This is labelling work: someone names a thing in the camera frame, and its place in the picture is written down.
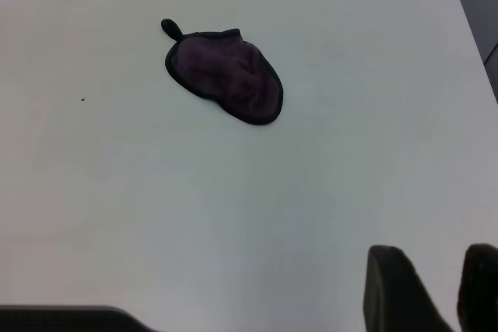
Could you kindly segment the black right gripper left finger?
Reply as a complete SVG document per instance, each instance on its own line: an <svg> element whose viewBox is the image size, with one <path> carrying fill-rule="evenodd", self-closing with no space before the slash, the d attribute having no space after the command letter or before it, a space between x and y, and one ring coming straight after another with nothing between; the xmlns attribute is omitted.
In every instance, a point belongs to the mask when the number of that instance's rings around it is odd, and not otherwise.
<svg viewBox="0 0 498 332"><path fill-rule="evenodd" d="M451 330L410 259L394 246L368 251L363 316L369 332Z"/></svg>

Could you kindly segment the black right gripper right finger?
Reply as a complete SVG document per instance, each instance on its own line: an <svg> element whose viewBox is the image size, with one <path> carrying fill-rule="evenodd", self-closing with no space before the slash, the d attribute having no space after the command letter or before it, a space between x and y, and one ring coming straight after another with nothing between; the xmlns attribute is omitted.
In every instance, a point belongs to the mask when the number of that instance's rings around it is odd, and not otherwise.
<svg viewBox="0 0 498 332"><path fill-rule="evenodd" d="M462 331L497 331L497 248L472 244L465 253L458 293Z"/></svg>

